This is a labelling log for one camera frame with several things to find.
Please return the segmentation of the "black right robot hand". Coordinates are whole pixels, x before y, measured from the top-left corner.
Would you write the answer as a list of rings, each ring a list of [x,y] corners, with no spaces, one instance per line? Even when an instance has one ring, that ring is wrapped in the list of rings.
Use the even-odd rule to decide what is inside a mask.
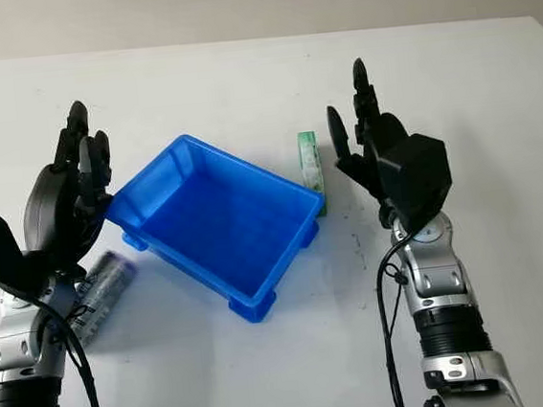
[[[362,146],[361,154],[349,149],[348,133],[337,110],[328,106],[328,131],[336,153],[335,167],[344,172],[352,181],[362,186],[378,201],[378,218],[383,228],[389,229],[396,217],[394,205],[382,186],[378,160],[391,147],[405,139],[408,133],[400,120],[393,114],[382,113],[378,108],[375,89],[370,83],[367,69],[361,58],[352,66],[355,94],[353,108],[357,124],[355,140]]]

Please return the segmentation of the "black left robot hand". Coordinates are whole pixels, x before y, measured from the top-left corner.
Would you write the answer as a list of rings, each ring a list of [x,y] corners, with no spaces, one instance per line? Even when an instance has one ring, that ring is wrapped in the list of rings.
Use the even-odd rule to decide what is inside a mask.
[[[110,148],[105,132],[89,135],[88,112],[73,102],[59,132],[55,159],[41,170],[24,213],[28,251],[48,273],[79,283],[79,265],[101,233],[112,195]]]

